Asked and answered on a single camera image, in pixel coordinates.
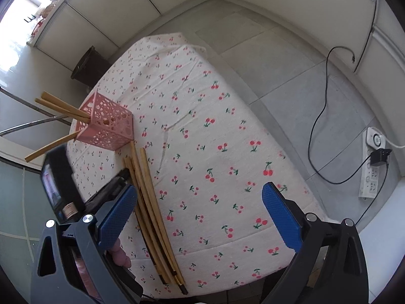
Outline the left gloved hand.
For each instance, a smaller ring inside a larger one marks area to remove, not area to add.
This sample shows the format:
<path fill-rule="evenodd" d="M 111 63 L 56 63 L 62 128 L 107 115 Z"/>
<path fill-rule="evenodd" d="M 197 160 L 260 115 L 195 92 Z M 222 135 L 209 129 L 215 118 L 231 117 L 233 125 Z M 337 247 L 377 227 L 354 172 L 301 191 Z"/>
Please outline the left gloved hand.
<path fill-rule="evenodd" d="M 122 249 L 120 239 L 116 240 L 113 247 L 108 249 L 108 252 L 112 255 L 113 262 L 117 266 L 122 266 L 124 268 L 131 267 L 130 258 L 126 255 L 126 253 Z M 80 278 L 82 279 L 82 282 L 89 296 L 96 298 L 97 300 L 100 300 L 101 297 L 98 291 L 96 290 L 94 283 L 91 280 L 90 274 L 85 266 L 83 259 L 81 257 L 75 257 L 75 265 L 77 267 Z"/>

